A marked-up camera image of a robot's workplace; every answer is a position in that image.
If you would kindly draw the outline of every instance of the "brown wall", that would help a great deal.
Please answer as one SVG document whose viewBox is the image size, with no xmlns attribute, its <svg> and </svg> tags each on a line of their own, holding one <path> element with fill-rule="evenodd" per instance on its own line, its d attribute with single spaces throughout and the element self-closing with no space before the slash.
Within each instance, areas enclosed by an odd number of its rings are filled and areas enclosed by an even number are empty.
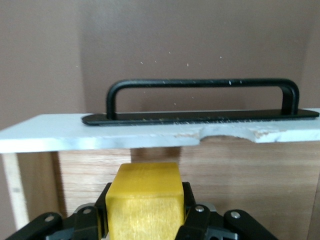
<svg viewBox="0 0 320 240">
<path fill-rule="evenodd" d="M 0 129 L 85 112 L 76 9 L 75 1 L 0 2 Z M 15 231 L 5 182 L 1 161 L 0 239 Z"/>
<path fill-rule="evenodd" d="M 289 78 L 300 87 L 302 107 L 320 107 L 319 6 L 299 0 L 1 1 L 0 129 L 38 114 L 103 112 L 107 88 L 126 78 Z M 120 109 L 280 105 L 274 89 L 144 92 L 120 93 Z M 0 165 L 0 239 L 14 231 L 4 182 Z"/>
</svg>

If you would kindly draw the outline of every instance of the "wooden box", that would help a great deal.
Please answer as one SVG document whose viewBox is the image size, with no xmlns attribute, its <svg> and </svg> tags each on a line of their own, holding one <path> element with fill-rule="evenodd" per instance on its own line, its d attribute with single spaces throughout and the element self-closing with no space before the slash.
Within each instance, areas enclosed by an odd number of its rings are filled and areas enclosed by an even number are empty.
<svg viewBox="0 0 320 240">
<path fill-rule="evenodd" d="M 320 239 L 320 119 L 102 127 L 82 116 L 0 131 L 17 229 L 95 202 L 123 163 L 177 162 L 196 200 L 218 213 L 245 210 L 280 240 Z"/>
</svg>

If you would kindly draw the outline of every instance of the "yellow wooden cube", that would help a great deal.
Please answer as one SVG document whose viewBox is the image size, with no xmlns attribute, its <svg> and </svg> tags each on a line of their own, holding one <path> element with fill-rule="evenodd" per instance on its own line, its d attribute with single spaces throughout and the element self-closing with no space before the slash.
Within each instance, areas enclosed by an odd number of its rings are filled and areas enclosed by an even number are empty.
<svg viewBox="0 0 320 240">
<path fill-rule="evenodd" d="M 178 165 L 122 164 L 105 203 L 111 240 L 174 240 L 185 217 Z"/>
</svg>

